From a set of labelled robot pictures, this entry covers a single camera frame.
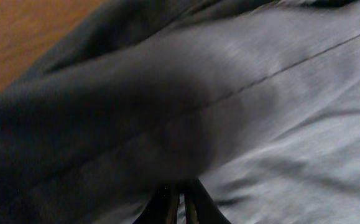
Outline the navy blue shorts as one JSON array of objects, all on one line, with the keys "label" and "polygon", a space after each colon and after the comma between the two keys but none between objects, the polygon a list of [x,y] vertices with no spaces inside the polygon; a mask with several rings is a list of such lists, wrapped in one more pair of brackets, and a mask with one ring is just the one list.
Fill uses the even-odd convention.
[{"label": "navy blue shorts", "polygon": [[360,1],[108,1],[0,92],[0,223],[360,223]]}]

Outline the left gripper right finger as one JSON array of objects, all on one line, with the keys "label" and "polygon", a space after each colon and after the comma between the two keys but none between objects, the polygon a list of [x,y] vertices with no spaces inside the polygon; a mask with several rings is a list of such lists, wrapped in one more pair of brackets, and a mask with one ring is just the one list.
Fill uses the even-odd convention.
[{"label": "left gripper right finger", "polygon": [[184,183],[184,196],[187,223],[195,223],[192,218],[197,218],[201,224],[231,224],[214,204],[199,179]]}]

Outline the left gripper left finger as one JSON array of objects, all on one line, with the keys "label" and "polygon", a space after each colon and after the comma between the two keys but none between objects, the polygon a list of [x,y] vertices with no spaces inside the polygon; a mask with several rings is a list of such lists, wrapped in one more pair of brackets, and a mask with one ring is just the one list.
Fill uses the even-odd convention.
[{"label": "left gripper left finger", "polygon": [[176,185],[159,187],[132,224],[177,224],[179,200]]}]

